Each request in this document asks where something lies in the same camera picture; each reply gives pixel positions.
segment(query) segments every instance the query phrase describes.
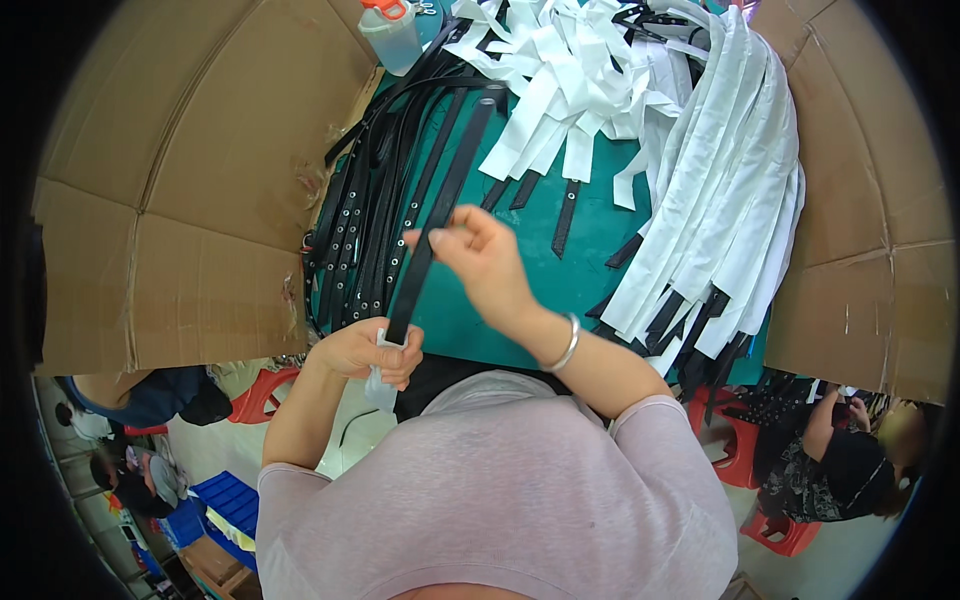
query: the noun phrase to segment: pink t-shirt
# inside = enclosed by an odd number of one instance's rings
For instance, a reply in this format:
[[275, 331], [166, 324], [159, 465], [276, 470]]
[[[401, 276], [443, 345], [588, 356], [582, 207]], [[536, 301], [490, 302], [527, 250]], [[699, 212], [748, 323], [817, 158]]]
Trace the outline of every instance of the pink t-shirt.
[[730, 503], [669, 396], [608, 433], [535, 379], [480, 373], [331, 482], [260, 472], [266, 598], [386, 600], [474, 583], [532, 598], [715, 599], [737, 565]]

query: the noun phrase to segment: white floor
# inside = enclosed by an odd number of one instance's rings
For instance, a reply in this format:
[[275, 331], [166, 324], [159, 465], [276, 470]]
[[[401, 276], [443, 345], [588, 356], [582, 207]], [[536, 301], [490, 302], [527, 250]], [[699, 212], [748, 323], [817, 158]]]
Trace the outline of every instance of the white floor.
[[[282, 400], [286, 391], [279, 390]], [[360, 417], [343, 436], [350, 419], [372, 410], [364, 399], [363, 382], [351, 381], [337, 409], [333, 433], [317, 472], [330, 478], [355, 465], [396, 427], [396, 417], [377, 411]], [[169, 423], [169, 443], [190, 483], [199, 483], [227, 470], [251, 487], [260, 471], [263, 439], [269, 423], [245, 425], [222, 420], [203, 428], [176, 418]], [[722, 456], [723, 419], [704, 427], [700, 442], [710, 460]], [[751, 514], [756, 491], [724, 485], [737, 525]], [[769, 600], [794, 596], [830, 600], [844, 598], [866, 573], [896, 525], [894, 520], [863, 517], [825, 523], [801, 555], [785, 558], [740, 536], [739, 570], [746, 571]]]

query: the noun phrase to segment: silver bangle bracelet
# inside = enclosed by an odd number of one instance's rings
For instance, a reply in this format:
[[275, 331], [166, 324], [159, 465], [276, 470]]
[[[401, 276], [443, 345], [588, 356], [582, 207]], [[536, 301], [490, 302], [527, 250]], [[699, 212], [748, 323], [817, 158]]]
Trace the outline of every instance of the silver bangle bracelet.
[[557, 372], [566, 366], [566, 363], [570, 360], [570, 357], [573, 356], [573, 350], [577, 349], [577, 344], [580, 342], [580, 320], [577, 319], [577, 316], [573, 313], [564, 313], [564, 316], [570, 319], [570, 325], [573, 329], [573, 334], [570, 337], [570, 347], [566, 349], [564, 356], [562, 356], [556, 364], [549, 367], [540, 365], [540, 370], [543, 372]]

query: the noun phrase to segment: red plastic stool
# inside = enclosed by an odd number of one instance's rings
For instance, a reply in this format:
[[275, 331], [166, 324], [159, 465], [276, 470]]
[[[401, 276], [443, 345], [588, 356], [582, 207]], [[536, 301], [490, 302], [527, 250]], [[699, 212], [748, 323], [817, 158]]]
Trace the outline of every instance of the red plastic stool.
[[[759, 541], [781, 556], [794, 557], [810, 545], [813, 539], [817, 537], [820, 526], [823, 525], [823, 523], [798, 523], [786, 516], [783, 519], [786, 521], [785, 532], [782, 529], [764, 532], [764, 528], [769, 526], [770, 519], [757, 507], [754, 520], [749, 525], [741, 527], [740, 533], [751, 540]], [[771, 541], [770, 536], [777, 532], [783, 533], [783, 539]]]
[[[704, 413], [707, 411], [707, 399], [710, 390], [706, 386], [701, 386], [697, 394], [690, 400], [688, 406], [688, 416], [690, 418], [690, 427], [693, 429], [693, 435], [700, 435], [700, 427], [704, 422]], [[723, 414], [723, 409], [739, 408], [746, 409], [747, 406], [739, 400], [729, 402], [734, 394], [726, 390], [717, 390], [716, 401], [726, 402], [721, 406], [713, 405], [713, 414], [727, 420], [733, 426], [733, 440], [727, 442], [724, 446], [726, 458], [713, 461], [713, 470], [716, 471], [720, 481], [736, 488], [747, 488], [748, 490], [757, 490], [760, 484], [754, 479], [754, 448], [756, 447], [756, 436], [759, 435], [759, 426], [748, 423], [734, 417], [728, 417]]]
[[137, 429], [136, 427], [130, 427], [129, 425], [123, 426], [123, 432], [129, 436], [149, 436], [155, 433], [167, 433], [166, 425], [154, 425], [153, 427], [144, 427], [143, 429]]
[[[248, 425], [267, 422], [280, 407], [280, 403], [274, 398], [274, 390], [287, 381], [296, 379], [299, 374], [300, 369], [293, 367], [278, 372], [261, 369], [253, 385], [232, 402], [233, 414], [227, 417], [227, 420]], [[269, 413], [263, 410], [267, 401], [274, 405], [274, 410]]]

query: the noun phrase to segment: plastic bottle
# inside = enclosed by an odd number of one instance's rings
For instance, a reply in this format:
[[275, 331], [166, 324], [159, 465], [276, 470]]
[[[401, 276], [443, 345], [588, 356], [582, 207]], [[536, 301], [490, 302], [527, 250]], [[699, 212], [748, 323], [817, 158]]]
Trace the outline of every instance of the plastic bottle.
[[366, 8], [357, 29], [373, 47], [384, 68], [406, 75], [423, 54], [414, 10], [406, 0], [360, 0]]

